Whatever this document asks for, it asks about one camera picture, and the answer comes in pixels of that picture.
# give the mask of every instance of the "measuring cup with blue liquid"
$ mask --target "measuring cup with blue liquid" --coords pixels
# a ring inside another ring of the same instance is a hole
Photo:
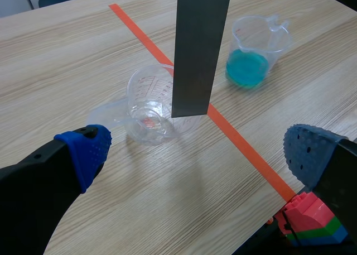
[[[260,84],[289,47],[288,21],[277,23],[278,15],[245,16],[232,27],[233,38],[226,65],[227,78],[252,88]]]

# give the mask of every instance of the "measuring cup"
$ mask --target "measuring cup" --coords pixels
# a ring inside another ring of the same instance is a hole
[[[200,117],[171,118],[173,67],[156,64],[136,71],[129,80],[127,96],[94,109],[87,124],[109,130],[124,126],[135,141],[159,145],[194,130]]]
[[[226,75],[233,83],[247,88],[256,86],[291,43],[288,21],[277,24],[278,15],[246,16],[233,23],[233,38]]]

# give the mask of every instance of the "green lego block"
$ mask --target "green lego block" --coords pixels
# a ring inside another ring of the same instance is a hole
[[[320,229],[308,230],[296,233],[298,239],[314,238],[314,237],[327,237],[333,235],[341,226],[340,221],[333,217],[333,219],[324,227]],[[293,234],[287,234],[289,240],[295,240]]]

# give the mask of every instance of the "floor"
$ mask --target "floor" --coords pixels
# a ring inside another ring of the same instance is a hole
[[[0,18],[30,10],[28,0],[0,0]]]

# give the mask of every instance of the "blue liquid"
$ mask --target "blue liquid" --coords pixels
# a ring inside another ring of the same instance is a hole
[[[262,55],[235,50],[229,55],[226,75],[233,83],[251,88],[263,81],[268,69],[269,63]]]

